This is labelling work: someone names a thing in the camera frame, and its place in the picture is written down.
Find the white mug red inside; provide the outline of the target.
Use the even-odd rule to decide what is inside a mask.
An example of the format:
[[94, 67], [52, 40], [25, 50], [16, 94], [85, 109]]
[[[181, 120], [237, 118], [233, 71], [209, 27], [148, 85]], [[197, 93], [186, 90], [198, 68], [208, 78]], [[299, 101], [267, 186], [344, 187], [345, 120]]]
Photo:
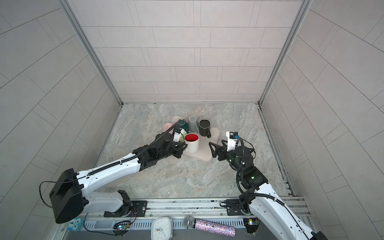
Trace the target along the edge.
[[190, 133], [185, 136], [185, 143], [187, 144], [185, 153], [196, 153], [199, 150], [200, 137], [197, 134]]

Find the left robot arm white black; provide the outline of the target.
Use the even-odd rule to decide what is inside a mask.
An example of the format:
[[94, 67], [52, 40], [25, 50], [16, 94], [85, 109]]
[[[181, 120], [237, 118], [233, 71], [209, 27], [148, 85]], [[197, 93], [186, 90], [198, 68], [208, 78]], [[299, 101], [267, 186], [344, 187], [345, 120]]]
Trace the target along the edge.
[[125, 217], [133, 213], [133, 203], [126, 191], [98, 193], [97, 189], [126, 175], [135, 174], [157, 164], [169, 156], [180, 158], [186, 143], [174, 141], [177, 123], [156, 135], [149, 145], [98, 168], [75, 172], [68, 169], [52, 182], [49, 193], [55, 222], [63, 224], [81, 214], [103, 212], [106, 217]]

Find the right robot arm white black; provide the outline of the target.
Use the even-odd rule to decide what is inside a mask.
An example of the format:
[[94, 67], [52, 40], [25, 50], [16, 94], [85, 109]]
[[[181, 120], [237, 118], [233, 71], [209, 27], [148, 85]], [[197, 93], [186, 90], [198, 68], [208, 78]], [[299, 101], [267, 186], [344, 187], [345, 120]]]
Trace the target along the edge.
[[227, 161], [236, 171], [236, 184], [241, 192], [240, 209], [257, 217], [278, 240], [326, 240], [303, 223], [278, 196], [268, 179], [254, 165], [256, 151], [239, 136], [222, 140], [222, 145], [209, 143], [213, 158]]

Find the black mug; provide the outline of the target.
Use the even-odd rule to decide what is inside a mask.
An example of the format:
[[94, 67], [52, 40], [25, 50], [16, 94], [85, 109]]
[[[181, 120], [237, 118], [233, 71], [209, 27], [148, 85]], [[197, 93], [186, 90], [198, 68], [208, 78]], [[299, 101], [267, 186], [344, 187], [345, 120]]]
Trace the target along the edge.
[[211, 122], [208, 119], [199, 121], [199, 133], [202, 137], [211, 138]]

